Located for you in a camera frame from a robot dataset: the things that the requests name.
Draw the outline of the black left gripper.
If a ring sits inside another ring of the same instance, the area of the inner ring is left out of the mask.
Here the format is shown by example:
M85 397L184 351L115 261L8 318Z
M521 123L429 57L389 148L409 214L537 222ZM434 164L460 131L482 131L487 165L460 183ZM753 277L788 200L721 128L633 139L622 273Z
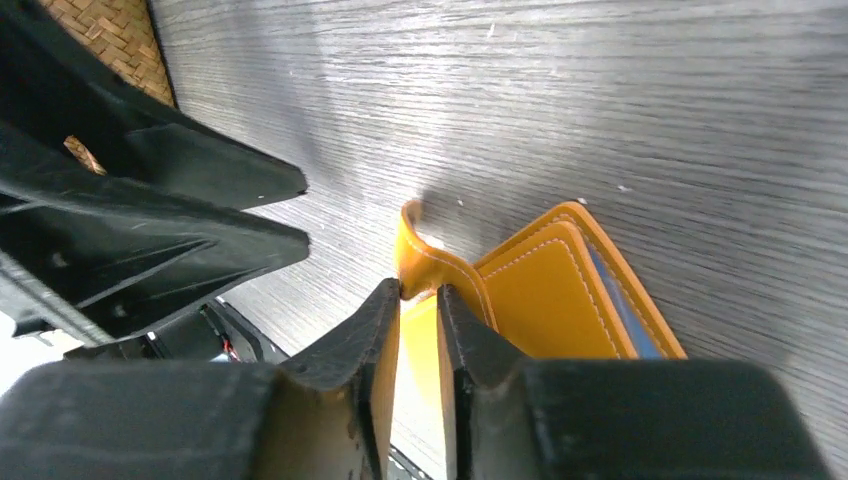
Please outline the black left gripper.
M75 136L117 178L82 178ZM309 237L252 214L302 171L126 83L37 1L1 4L1 310L97 345L304 260Z

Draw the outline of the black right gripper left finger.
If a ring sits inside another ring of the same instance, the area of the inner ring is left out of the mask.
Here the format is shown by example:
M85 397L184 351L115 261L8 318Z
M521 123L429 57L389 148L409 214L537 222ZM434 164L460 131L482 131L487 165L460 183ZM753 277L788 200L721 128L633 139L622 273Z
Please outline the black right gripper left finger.
M5 479L382 479L400 287L291 358L129 359L121 344L36 367L1 398Z

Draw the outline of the orange leather card holder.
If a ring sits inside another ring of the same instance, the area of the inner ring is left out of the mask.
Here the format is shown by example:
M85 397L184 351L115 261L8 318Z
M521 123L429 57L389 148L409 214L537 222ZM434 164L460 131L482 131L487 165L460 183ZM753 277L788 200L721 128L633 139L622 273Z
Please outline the orange leather card holder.
M417 232L422 202L401 210L395 266L408 364L442 406L436 291L455 286L486 326L542 358L684 359L686 353L620 250L578 202L561 203L469 263Z

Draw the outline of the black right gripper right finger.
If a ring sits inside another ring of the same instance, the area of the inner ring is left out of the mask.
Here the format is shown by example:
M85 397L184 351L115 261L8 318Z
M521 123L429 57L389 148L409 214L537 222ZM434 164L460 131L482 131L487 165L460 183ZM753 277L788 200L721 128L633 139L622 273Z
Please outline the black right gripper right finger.
M534 359L436 295L452 479L827 479L782 385L721 360Z

